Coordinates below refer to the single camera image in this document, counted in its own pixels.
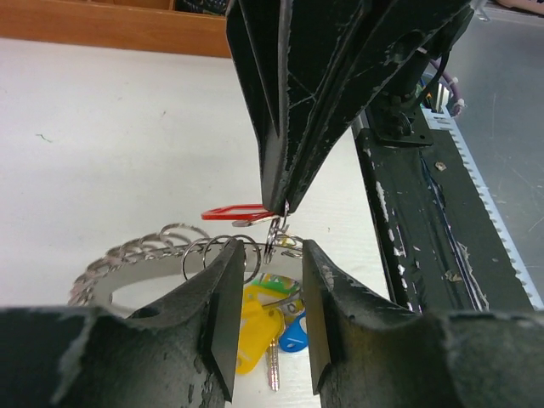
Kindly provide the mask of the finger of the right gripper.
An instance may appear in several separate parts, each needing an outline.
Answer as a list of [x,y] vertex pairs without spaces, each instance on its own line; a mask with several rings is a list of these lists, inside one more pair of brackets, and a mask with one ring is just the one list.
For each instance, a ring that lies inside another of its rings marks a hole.
[[226,33],[258,143],[262,203],[280,211],[280,5],[231,1]]
[[333,145],[419,48],[438,53],[468,1],[280,4],[280,211],[295,212]]

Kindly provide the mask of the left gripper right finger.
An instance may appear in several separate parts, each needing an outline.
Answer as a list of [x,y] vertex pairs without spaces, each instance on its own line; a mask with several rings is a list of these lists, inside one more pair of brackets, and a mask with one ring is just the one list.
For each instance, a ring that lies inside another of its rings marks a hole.
[[324,407],[540,407],[543,314],[417,314],[303,244],[312,389]]

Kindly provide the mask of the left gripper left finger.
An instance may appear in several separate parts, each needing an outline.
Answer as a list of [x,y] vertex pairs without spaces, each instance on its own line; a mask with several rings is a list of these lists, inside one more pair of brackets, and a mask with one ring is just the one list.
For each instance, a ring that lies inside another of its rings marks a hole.
[[203,310],[164,321],[99,307],[4,308],[4,407],[223,407],[197,350]]

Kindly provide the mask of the large metal keyring with keys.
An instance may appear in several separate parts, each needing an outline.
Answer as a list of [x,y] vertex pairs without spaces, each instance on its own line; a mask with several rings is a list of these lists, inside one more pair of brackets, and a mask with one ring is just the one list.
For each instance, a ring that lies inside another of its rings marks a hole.
[[[209,235],[190,224],[168,224],[125,241],[91,262],[73,282],[70,306],[98,306],[124,319],[164,321],[203,310],[197,350],[232,400],[235,376],[249,373],[267,347],[302,328],[305,314],[302,242],[281,233],[259,243],[249,235]],[[130,309],[116,292],[173,277],[175,288]]]

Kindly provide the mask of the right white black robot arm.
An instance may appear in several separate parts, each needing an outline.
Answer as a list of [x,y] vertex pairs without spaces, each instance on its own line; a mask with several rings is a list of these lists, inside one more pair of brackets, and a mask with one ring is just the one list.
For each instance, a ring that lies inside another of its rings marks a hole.
[[412,96],[473,16],[454,1],[231,1],[226,34],[258,143],[263,206],[297,210],[334,144],[380,94]]

